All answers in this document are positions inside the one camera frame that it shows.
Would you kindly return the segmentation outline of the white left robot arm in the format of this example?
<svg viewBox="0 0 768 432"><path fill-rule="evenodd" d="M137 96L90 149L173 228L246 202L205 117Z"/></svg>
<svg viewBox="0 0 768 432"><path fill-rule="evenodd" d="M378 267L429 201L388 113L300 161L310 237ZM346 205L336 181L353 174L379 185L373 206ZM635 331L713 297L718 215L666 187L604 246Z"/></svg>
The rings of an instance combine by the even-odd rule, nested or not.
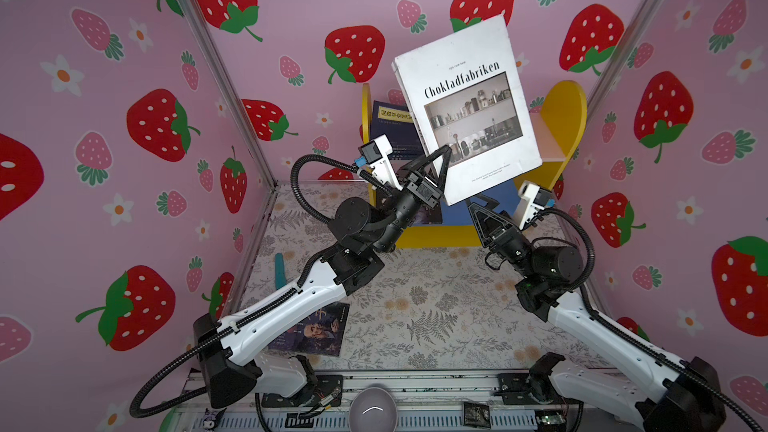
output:
<svg viewBox="0 0 768 432"><path fill-rule="evenodd" d="M255 306L229 316L195 321L195 353L205 382L202 390L213 408L228 407L259 385L271 394L290 398L305 394L313 380L307 360L266 365L258 362L258 354L301 319L367 285L384 267L381 254L395 250L417 213L439 204L452 155L449 147L442 146L407 163L400 170L405 177L403 183L384 183L374 176L373 162L382 158L381 147L369 142L360 153L353 165L308 154L300 157L291 170L290 185L296 201L328 227L334 243L312 255L298 279ZM301 168L310 162L357 174L389 197L381 209L352 197L328 217L314 209L300 190Z"/></svg>

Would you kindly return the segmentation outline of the navy book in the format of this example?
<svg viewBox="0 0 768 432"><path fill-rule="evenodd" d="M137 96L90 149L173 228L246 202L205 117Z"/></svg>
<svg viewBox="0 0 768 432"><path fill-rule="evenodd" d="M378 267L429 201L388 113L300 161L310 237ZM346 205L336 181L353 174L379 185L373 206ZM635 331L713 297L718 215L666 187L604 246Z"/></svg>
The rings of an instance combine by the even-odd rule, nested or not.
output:
<svg viewBox="0 0 768 432"><path fill-rule="evenodd" d="M418 132L406 106L373 102L369 135L385 135L392 146L391 160L410 161L424 154Z"/></svg>

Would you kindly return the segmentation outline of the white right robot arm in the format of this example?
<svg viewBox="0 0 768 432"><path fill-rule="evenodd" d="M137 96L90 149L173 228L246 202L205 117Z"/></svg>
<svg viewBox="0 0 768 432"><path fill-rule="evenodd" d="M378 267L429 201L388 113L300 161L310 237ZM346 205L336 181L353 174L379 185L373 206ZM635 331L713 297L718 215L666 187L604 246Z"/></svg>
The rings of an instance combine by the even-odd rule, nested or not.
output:
<svg viewBox="0 0 768 432"><path fill-rule="evenodd" d="M586 249L557 237L538 245L511 218L491 205L468 205L482 246L522 277L520 305L571 334L621 372L620 377L581 371L556 353L529 370L529 387L540 401L552 395L599 408L643 431L717 431L726 419L719 378L706 361L686 361L595 309L584 287L594 264Z"/></svg>

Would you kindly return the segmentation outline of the black wolf cover book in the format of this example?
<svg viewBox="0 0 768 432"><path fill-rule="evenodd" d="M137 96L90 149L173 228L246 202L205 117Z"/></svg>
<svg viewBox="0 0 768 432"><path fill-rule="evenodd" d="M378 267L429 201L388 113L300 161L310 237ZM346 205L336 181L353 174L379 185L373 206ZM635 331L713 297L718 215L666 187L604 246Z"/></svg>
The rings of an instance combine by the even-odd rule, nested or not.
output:
<svg viewBox="0 0 768 432"><path fill-rule="evenodd" d="M416 225L442 225L443 215L440 204L435 207L422 206L415 216Z"/></svg>

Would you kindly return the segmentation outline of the white photo cover book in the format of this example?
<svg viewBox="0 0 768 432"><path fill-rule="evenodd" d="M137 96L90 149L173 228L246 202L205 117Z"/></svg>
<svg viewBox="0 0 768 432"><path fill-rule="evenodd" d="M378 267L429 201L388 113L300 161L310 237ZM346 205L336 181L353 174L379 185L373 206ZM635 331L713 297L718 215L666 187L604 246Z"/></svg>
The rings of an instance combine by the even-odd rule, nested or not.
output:
<svg viewBox="0 0 768 432"><path fill-rule="evenodd" d="M457 204L542 165L502 16L394 58L392 69L427 154Z"/></svg>

